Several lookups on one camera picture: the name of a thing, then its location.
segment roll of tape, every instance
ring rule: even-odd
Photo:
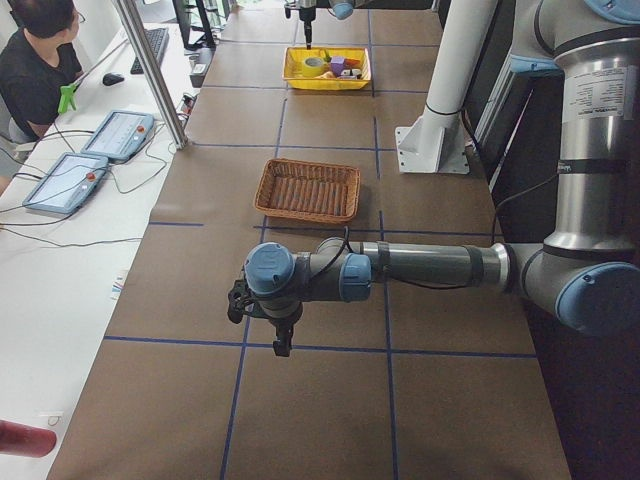
[[[305,58],[302,62],[303,77],[317,77],[322,75],[325,70],[325,61],[320,57]]]

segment white wall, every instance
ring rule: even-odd
[[[75,0],[76,8],[87,21],[80,25],[78,38],[73,45],[85,70],[98,59],[120,28],[120,18],[109,0]],[[0,0],[0,48],[16,31],[16,24],[9,14],[9,4]]]

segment white desk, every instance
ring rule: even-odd
[[[178,27],[169,28],[171,40],[162,72],[177,105],[183,92],[195,92]],[[124,33],[119,32],[105,53],[123,38]],[[126,44],[92,72],[76,92],[78,110],[61,115],[56,122],[58,128],[94,130],[112,109],[148,112],[161,120],[144,76],[129,74],[133,59],[133,50]],[[126,79],[105,87],[102,76],[106,72],[122,73]],[[65,138],[79,150],[89,137],[69,134]],[[67,144],[54,136],[37,146],[27,164],[47,171],[67,151]],[[62,244],[142,237],[173,152],[168,132],[163,129],[149,153],[169,164],[141,188],[123,195],[113,177],[107,175],[95,195],[70,219],[49,226],[7,228]],[[129,163],[115,166],[113,172],[126,191],[151,177],[162,165],[143,150]],[[39,173],[29,166],[21,171]],[[15,179],[0,197],[0,210],[20,205],[34,185]],[[52,220],[56,218],[24,208],[0,214],[2,224]],[[131,266],[138,245],[124,242],[57,248],[0,230],[0,418],[51,428],[58,435],[58,445],[44,458],[0,455],[1,478],[35,480],[47,476],[115,307],[112,284],[121,270]]]

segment black t-shirt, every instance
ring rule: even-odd
[[[35,52],[24,36],[15,32],[0,54],[0,94],[18,126],[33,140],[37,135],[27,120],[49,125],[58,116],[60,87],[69,85],[82,70],[73,45],[58,47],[60,63],[53,68]]]

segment purple cube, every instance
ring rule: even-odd
[[[344,70],[344,61],[345,58],[339,55],[331,57],[331,71],[336,77],[339,77],[342,73],[342,70]]]

